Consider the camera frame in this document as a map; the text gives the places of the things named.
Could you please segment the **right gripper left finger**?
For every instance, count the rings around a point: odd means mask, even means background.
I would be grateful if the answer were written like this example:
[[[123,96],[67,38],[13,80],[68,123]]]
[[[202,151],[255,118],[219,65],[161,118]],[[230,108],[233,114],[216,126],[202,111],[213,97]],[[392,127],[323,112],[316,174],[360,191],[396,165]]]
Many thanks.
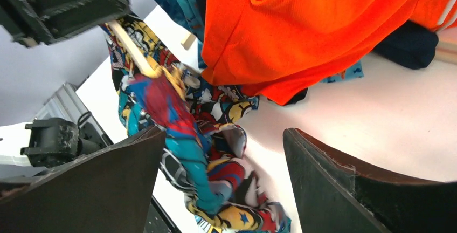
[[[143,232],[164,140],[150,127],[36,176],[1,179],[1,232]]]

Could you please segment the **comic print shorts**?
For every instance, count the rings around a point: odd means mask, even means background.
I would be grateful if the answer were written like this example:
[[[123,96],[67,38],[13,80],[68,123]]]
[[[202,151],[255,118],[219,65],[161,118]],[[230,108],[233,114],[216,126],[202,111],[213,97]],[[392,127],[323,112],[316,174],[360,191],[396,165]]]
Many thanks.
[[[200,82],[198,88],[183,84],[177,91],[164,75],[143,75],[110,27],[102,24],[119,119],[128,135],[150,126],[166,132],[160,170],[184,194],[185,207],[201,231],[290,232],[283,206],[268,198],[245,158],[247,135],[237,121],[258,108],[258,97],[245,96],[237,86],[212,86],[189,72],[137,16],[117,22],[149,60],[169,71],[180,68],[182,79]]]

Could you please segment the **light wooden hanger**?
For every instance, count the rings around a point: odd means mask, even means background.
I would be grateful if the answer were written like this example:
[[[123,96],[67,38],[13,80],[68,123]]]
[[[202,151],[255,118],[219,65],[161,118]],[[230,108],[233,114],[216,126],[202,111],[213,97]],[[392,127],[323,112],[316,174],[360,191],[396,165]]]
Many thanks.
[[[186,76],[182,79],[183,73],[180,68],[172,66],[171,71],[169,71],[166,67],[159,65],[153,59],[149,60],[149,56],[145,57],[129,34],[126,33],[124,28],[116,20],[108,21],[106,22],[106,25],[110,27],[117,39],[120,40],[133,59],[136,67],[143,75],[149,78],[158,78],[159,76],[164,75],[177,91],[183,86],[183,84],[187,84],[193,88],[198,88],[200,86],[200,82],[196,78]]]

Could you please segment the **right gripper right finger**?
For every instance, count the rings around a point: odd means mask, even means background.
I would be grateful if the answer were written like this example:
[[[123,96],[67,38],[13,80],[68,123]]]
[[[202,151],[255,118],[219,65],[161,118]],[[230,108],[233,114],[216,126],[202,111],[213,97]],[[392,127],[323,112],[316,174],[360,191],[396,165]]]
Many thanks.
[[[288,128],[283,147],[303,232],[456,232],[456,183],[396,173]]]

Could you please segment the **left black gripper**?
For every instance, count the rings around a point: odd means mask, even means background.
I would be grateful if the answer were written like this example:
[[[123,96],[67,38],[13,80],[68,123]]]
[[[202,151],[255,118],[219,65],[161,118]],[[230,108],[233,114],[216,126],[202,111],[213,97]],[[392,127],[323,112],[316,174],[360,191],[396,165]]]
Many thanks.
[[[129,0],[1,0],[1,26],[25,47],[55,44],[129,13]]]

